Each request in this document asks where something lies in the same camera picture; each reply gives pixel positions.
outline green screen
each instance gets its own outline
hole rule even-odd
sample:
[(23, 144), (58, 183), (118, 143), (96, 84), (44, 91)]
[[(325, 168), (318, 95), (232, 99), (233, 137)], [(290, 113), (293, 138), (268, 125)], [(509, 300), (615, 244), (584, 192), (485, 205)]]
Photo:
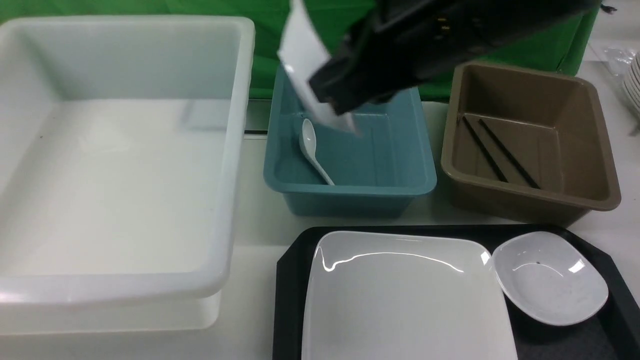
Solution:
[[(373, 6), (372, 0), (306, 0), (314, 26), (331, 51), (348, 26)], [(289, 0), (2, 0), (0, 22), (25, 16), (194, 14), (248, 17), (255, 23), (255, 57), (250, 96), (269, 98), (273, 91), (276, 50), (289, 13)], [(499, 49), (492, 61), (575, 75), (597, 10)], [(423, 99), (446, 100), (452, 72), (420, 88)]]

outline stacked white plates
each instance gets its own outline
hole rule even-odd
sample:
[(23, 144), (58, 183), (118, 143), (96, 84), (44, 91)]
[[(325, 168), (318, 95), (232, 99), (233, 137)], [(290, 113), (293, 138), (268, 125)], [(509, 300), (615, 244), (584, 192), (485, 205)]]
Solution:
[(640, 56), (636, 56), (631, 62), (625, 79), (622, 81), (622, 91), (635, 109), (636, 115), (640, 116)]

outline white table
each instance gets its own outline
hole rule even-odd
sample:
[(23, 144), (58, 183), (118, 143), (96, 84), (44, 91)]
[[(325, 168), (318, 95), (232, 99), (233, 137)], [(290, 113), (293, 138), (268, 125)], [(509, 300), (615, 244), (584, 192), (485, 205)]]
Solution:
[[(616, 98), (603, 63), (585, 62), (579, 76), (598, 88), (622, 189), (620, 207), (590, 213), (570, 230), (609, 253), (629, 288), (640, 299), (640, 135), (637, 122)], [(446, 104), (424, 103), (434, 157), (439, 163)], [(364, 224), (505, 224), (507, 220), (453, 208), (447, 181), (416, 200), (395, 221), (296, 218), (280, 194), (262, 180), (264, 136), (247, 136), (243, 144), (236, 234), (229, 282), (223, 290), (220, 317), (206, 331), (0, 338), (0, 359), (271, 359), (276, 262), (305, 229), (320, 225)]]

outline black chopstick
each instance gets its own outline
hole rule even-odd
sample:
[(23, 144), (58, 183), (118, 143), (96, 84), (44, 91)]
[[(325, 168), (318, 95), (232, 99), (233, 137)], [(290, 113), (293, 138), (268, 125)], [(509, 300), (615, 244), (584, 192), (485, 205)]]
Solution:
[(522, 165), (518, 162), (518, 160), (516, 160), (516, 158), (513, 157), (511, 152), (507, 150), (507, 147), (504, 146), (504, 144), (502, 143), (502, 141), (500, 141), (500, 139), (498, 139), (498, 136), (495, 136), (493, 131), (491, 131), (491, 129), (484, 123), (484, 121), (480, 119), (478, 120), (478, 123), (480, 123), (480, 126), (482, 126), (484, 130), (486, 130), (487, 134), (489, 134), (493, 142), (495, 142), (495, 144), (498, 145), (498, 148), (500, 148), (500, 151), (502, 151), (502, 153), (507, 157), (509, 162), (516, 168), (516, 170), (518, 170), (518, 172), (525, 179), (525, 181), (527, 181), (527, 184), (529, 184), (529, 186), (531, 186), (534, 189), (540, 189), (540, 186), (538, 186), (536, 181), (529, 175), (529, 173), (524, 169), (524, 167), (522, 167)]
[(465, 123), (465, 126), (469, 130), (469, 133), (471, 133), (471, 137), (474, 139), (474, 142), (480, 148), (480, 152), (482, 152), (482, 155), (484, 156), (485, 160), (489, 163), (489, 166), (491, 166), (493, 173), (498, 177), (500, 181), (502, 181), (503, 183), (508, 183), (509, 181), (507, 180), (506, 176), (504, 176), (502, 171), (500, 171), (498, 164), (495, 163), (495, 161), (491, 157), (491, 154), (489, 154), (489, 151), (487, 151), (486, 147), (484, 147), (484, 144), (482, 143), (482, 141), (480, 141), (480, 138), (474, 131), (474, 128), (471, 127), (471, 124), (469, 124), (469, 121), (467, 120), (467, 118), (462, 117), (462, 121)]

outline white spoon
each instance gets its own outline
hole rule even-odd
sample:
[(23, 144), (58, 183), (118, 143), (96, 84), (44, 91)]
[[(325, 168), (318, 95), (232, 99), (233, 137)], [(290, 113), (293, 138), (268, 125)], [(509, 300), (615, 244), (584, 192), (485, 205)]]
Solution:
[(302, 122), (302, 129), (300, 130), (300, 150), (302, 150), (302, 153), (311, 165), (320, 173), (324, 181), (329, 185), (335, 185), (316, 160), (316, 130), (314, 130), (314, 125), (309, 119), (305, 119), (305, 121)]

